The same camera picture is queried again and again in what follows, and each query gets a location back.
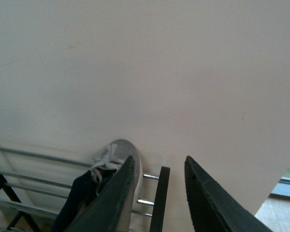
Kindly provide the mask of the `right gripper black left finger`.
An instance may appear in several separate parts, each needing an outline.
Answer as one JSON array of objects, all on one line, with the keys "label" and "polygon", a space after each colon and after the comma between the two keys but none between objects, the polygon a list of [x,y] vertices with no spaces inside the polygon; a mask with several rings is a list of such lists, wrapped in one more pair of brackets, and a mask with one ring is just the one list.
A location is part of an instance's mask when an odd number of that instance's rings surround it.
[{"label": "right gripper black left finger", "polygon": [[134,159],[129,156],[100,195],[66,232],[127,232],[134,196]]}]

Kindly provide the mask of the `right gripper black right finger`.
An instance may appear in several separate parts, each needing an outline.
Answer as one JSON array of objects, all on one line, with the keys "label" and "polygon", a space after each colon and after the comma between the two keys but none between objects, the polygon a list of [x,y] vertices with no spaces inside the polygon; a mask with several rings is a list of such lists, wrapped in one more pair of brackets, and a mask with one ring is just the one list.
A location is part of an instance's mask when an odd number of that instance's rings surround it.
[{"label": "right gripper black right finger", "polygon": [[185,183],[196,232],[270,232],[243,208],[191,156],[185,161]]}]

